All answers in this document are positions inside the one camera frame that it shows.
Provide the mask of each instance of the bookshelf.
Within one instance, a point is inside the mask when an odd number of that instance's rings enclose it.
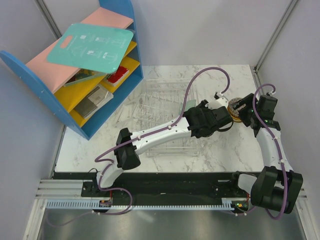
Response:
[[[99,76],[64,87],[63,85],[80,69],[47,62],[46,58],[58,40],[27,64],[23,64],[6,51],[0,51],[0,58],[52,111],[52,117],[58,117],[66,126],[88,140],[143,79],[135,16],[130,0],[100,0],[99,2],[100,8],[81,21],[82,23],[130,29],[134,32],[133,39],[120,64],[129,69],[129,74],[117,86],[103,83],[104,77]],[[99,83],[113,94],[113,99],[92,117],[84,119],[74,108]]]

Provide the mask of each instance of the blue shelf side panel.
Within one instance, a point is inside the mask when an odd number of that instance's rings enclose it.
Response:
[[[136,28],[134,10],[130,0],[99,0],[102,8],[133,19],[128,29],[134,30],[134,40],[137,43],[129,57],[140,62],[139,41]],[[11,55],[9,52],[0,51],[0,58],[4,63],[33,91],[33,93],[58,117],[62,123],[73,131],[89,140],[102,126],[102,124],[119,107],[126,97],[135,89],[144,78],[141,65],[124,81],[124,83],[114,92],[113,99],[97,111],[81,128],[60,104],[57,98],[23,62]]]
[[[0,58],[51,110],[53,115],[57,116],[62,123],[73,131],[88,139],[86,133],[78,126],[47,86],[23,62],[3,50],[0,51]]]

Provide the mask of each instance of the red book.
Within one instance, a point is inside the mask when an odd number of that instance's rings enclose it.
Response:
[[[129,74],[129,72],[128,68],[119,66],[114,74],[110,75],[109,78],[105,77],[103,80],[105,83],[115,87]]]

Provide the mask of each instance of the white marble table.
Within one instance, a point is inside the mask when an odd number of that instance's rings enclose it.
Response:
[[[144,79],[191,79],[199,70],[211,67],[190,66],[145,66]],[[221,65],[231,79],[225,96],[230,100],[244,97],[256,90],[249,65]],[[227,84],[223,73],[210,70],[200,75],[193,84],[198,99],[214,99],[216,91],[222,91]],[[132,95],[139,94],[137,87]],[[86,140],[67,128],[57,164],[56,172],[87,172],[91,168],[102,170],[106,163],[95,163],[94,159],[115,145],[119,130],[129,126],[130,131],[139,129],[134,124],[115,125],[114,113],[91,138]],[[196,157],[186,156],[140,156],[141,165],[131,172],[234,172],[261,171],[262,154],[254,133],[242,123],[234,123],[227,132],[215,132],[212,136],[200,139],[202,152]]]

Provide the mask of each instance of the wire basket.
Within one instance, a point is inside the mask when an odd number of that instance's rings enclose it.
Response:
[[[189,82],[189,79],[146,80],[145,92],[137,100],[132,117],[143,129],[153,128],[178,117]],[[198,102],[198,96],[192,86],[187,100]],[[148,157],[175,154],[198,156],[200,151],[200,141],[189,137],[161,144],[148,150],[146,155]]]

